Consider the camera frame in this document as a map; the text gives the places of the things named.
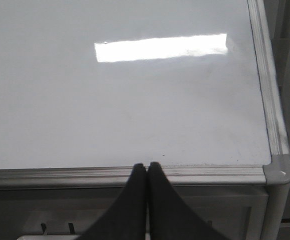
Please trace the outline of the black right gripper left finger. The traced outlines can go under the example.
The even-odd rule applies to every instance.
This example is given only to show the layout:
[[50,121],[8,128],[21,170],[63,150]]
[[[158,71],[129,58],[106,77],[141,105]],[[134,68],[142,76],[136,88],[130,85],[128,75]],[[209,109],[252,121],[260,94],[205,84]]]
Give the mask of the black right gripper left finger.
[[144,240],[147,213],[147,173],[133,166],[121,193],[108,210],[83,234],[82,240]]

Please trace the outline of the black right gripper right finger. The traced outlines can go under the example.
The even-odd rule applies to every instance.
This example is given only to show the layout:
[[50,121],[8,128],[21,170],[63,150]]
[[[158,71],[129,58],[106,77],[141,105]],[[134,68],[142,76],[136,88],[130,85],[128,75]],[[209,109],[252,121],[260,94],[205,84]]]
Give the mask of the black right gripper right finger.
[[179,196],[161,165],[147,171],[150,237],[152,240],[226,240]]

